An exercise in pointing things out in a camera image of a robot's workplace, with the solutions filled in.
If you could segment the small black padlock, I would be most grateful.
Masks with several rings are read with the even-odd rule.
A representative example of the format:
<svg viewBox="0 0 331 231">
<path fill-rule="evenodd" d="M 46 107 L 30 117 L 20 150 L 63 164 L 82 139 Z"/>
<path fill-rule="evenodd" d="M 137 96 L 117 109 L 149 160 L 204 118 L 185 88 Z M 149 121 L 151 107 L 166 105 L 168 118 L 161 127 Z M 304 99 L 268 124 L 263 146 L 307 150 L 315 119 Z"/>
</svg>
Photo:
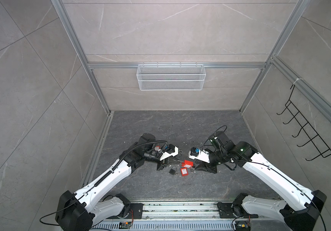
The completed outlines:
<svg viewBox="0 0 331 231">
<path fill-rule="evenodd" d="M 177 167 L 176 166 L 171 167 L 169 174 L 171 174 L 173 176 L 177 175 Z"/>
</svg>

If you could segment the red padlock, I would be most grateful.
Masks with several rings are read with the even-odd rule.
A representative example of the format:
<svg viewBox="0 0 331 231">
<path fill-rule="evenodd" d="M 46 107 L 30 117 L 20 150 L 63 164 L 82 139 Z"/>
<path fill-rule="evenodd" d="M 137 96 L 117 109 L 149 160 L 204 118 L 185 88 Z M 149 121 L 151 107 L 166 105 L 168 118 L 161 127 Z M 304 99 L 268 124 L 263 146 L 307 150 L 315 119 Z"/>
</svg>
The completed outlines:
<svg viewBox="0 0 331 231">
<path fill-rule="evenodd" d="M 190 169 L 194 167 L 194 163 L 192 161 L 185 160 L 181 163 L 182 168 Z"/>
<path fill-rule="evenodd" d="M 188 169 L 186 167 L 181 168 L 180 171 L 181 171 L 182 176 L 188 176 L 189 175 Z"/>
</svg>

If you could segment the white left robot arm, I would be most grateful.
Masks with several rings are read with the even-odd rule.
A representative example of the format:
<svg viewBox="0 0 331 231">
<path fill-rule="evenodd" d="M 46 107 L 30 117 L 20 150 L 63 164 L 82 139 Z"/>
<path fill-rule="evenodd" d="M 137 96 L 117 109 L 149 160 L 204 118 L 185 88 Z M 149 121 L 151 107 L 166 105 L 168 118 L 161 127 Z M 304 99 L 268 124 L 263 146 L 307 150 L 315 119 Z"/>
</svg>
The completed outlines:
<svg viewBox="0 0 331 231">
<path fill-rule="evenodd" d="M 54 225 L 63 231 L 88 231 L 104 219 L 126 217 L 131 202 L 125 196 L 117 194 L 109 200 L 103 197 L 144 162 L 154 162 L 158 169 L 162 169 L 168 159 L 176 157 L 179 152 L 177 146 L 157 140 L 152 134 L 143 134 L 91 183 L 74 193 L 66 191 L 60 196 L 57 211 L 52 212 Z"/>
</svg>

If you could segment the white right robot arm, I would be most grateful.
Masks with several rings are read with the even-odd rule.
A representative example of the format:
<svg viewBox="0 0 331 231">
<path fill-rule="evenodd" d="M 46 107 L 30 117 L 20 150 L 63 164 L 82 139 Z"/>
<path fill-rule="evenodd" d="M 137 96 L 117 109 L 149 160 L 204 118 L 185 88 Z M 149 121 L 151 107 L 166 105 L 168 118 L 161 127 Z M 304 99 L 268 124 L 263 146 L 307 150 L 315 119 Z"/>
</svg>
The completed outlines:
<svg viewBox="0 0 331 231">
<path fill-rule="evenodd" d="M 280 200 L 273 200 L 241 193 L 231 205 L 236 218 L 261 215 L 285 223 L 292 231 L 314 230 L 327 200 L 322 191 L 312 191 L 297 183 L 255 147 L 245 141 L 234 144 L 221 129 L 209 136 L 208 142 L 214 150 L 193 147 L 189 151 L 189 158 L 199 162 L 197 171 L 216 174 L 219 165 L 232 163 L 258 177 L 280 196 Z"/>
</svg>

